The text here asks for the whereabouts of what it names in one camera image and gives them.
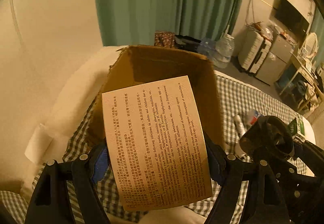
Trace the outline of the white printed paper leaflet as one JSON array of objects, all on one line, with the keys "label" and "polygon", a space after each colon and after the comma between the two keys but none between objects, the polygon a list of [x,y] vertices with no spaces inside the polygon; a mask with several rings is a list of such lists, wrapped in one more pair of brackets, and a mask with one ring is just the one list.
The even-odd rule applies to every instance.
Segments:
[{"label": "white printed paper leaflet", "polygon": [[212,195],[203,130],[187,76],[105,92],[102,109],[125,210],[172,208]]}]

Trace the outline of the white blue printed tube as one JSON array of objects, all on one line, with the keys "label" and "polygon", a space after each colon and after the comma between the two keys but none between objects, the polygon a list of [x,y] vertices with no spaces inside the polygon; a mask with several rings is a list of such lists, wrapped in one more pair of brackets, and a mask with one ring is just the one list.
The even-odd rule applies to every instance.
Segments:
[{"label": "white blue printed tube", "polygon": [[243,125],[243,122],[241,120],[241,117],[239,115],[235,115],[233,117],[233,122],[234,122],[235,128],[236,128],[237,133],[238,133],[238,137],[239,137],[239,140],[235,145],[234,151],[235,151],[236,157],[238,157],[239,159],[242,159],[242,158],[244,158],[246,156],[246,153],[241,149],[241,146],[240,146],[239,142],[240,142],[242,136],[245,134],[246,131],[245,131],[245,127]]}]

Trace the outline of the green white carton box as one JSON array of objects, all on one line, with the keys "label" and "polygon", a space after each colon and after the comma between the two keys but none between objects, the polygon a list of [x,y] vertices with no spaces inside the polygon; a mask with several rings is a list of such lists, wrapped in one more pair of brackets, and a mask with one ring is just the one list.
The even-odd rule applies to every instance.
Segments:
[{"label": "green white carton box", "polygon": [[305,137],[305,127],[302,118],[295,117],[289,124],[288,130],[292,136]]}]

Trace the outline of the white desk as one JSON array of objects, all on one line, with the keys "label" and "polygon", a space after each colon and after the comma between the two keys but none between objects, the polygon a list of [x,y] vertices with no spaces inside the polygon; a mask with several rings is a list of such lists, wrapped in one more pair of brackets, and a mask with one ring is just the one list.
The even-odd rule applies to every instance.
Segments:
[{"label": "white desk", "polygon": [[321,77],[309,71],[298,56],[292,55],[275,85],[279,97],[298,113],[305,114],[323,102],[320,80]]}]

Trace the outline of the white pillow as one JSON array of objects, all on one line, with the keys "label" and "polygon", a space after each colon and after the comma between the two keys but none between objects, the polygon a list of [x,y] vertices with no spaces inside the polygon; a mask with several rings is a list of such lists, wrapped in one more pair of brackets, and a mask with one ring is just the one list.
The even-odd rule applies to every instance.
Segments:
[{"label": "white pillow", "polygon": [[34,164],[25,150],[37,126],[43,124],[49,134],[66,141],[81,123],[90,103],[107,79],[122,46],[98,50],[54,92],[41,92],[37,82],[23,86],[23,76],[11,76],[1,84],[1,189],[20,192]]}]

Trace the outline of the silver mini fridge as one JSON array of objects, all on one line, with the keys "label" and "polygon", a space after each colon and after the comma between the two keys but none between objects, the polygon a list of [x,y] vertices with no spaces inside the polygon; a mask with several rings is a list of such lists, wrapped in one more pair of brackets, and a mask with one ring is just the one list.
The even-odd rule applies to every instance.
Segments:
[{"label": "silver mini fridge", "polygon": [[294,51],[293,46],[280,35],[274,37],[270,50],[256,73],[256,79],[272,85],[278,80]]}]

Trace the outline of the white vanity mirror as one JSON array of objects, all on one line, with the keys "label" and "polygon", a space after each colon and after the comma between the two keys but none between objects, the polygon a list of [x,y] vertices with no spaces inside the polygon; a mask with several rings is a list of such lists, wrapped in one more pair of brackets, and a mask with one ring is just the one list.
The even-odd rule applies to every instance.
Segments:
[{"label": "white vanity mirror", "polygon": [[302,45],[302,57],[312,62],[318,51],[318,39],[315,32],[308,34]]}]

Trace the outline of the white hard-shell suitcase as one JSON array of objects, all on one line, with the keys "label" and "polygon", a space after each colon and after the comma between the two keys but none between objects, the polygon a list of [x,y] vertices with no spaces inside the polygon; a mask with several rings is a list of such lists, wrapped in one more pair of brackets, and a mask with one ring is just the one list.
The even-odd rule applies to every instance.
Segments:
[{"label": "white hard-shell suitcase", "polygon": [[272,43],[256,31],[250,30],[244,39],[238,61],[241,68],[256,74],[264,62]]}]

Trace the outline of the large clear water jug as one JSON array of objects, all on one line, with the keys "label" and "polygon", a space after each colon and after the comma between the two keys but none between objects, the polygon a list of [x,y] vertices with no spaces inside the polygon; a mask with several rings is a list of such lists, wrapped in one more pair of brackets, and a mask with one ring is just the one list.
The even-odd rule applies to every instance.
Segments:
[{"label": "large clear water jug", "polygon": [[225,34],[215,43],[213,63],[218,68],[226,68],[234,52],[234,37]]}]

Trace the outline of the pack of water bottles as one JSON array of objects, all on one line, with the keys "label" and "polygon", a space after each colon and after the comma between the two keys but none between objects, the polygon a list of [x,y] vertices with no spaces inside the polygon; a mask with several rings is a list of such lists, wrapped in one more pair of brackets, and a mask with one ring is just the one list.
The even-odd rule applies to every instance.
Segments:
[{"label": "pack of water bottles", "polygon": [[216,41],[209,38],[204,38],[201,40],[201,43],[197,47],[197,52],[199,54],[205,55],[208,58],[212,58],[215,52],[215,44]]}]

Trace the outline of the patterned brown bag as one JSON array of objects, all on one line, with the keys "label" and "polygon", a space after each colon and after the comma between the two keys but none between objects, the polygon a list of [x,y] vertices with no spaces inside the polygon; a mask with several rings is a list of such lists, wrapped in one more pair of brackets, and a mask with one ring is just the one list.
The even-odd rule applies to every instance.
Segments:
[{"label": "patterned brown bag", "polygon": [[175,34],[173,32],[156,31],[154,35],[154,46],[174,48]]}]

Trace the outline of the black wall television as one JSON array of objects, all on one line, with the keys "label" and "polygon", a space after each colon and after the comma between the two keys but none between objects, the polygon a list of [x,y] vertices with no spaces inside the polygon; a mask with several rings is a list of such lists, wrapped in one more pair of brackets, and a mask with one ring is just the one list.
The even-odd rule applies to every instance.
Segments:
[{"label": "black wall television", "polygon": [[275,18],[282,22],[298,41],[305,38],[309,22],[288,0],[279,0]]}]

